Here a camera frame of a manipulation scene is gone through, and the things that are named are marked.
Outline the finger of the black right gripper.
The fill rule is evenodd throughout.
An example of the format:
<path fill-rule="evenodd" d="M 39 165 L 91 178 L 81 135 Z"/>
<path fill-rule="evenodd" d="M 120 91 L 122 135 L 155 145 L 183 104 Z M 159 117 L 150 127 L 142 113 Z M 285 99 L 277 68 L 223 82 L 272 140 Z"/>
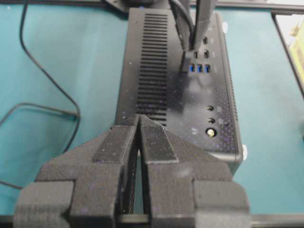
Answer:
<path fill-rule="evenodd" d="M 192 50 L 193 21 L 190 17 L 189 0 L 170 0 L 169 1 L 176 29 L 184 51 Z"/>
<path fill-rule="evenodd" d="M 200 48 L 203 36 L 208 29 L 210 18 L 216 4 L 217 0 L 196 1 L 195 26 L 191 41 L 193 50 L 198 50 Z"/>

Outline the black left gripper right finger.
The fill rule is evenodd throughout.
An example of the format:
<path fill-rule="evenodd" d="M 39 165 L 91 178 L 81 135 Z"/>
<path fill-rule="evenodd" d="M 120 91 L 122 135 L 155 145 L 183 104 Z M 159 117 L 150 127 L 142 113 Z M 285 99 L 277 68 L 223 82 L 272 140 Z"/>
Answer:
<path fill-rule="evenodd" d="M 144 211 L 153 228 L 248 228 L 250 205 L 228 165 L 140 116 Z"/>

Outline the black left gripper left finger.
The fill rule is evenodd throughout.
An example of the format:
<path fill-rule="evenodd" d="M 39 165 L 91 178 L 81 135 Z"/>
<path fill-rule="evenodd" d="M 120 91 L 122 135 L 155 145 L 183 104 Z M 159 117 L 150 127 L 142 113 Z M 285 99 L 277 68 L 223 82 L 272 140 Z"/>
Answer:
<path fill-rule="evenodd" d="M 113 228 L 133 212 L 139 116 L 53 158 L 19 195 L 16 228 Z"/>

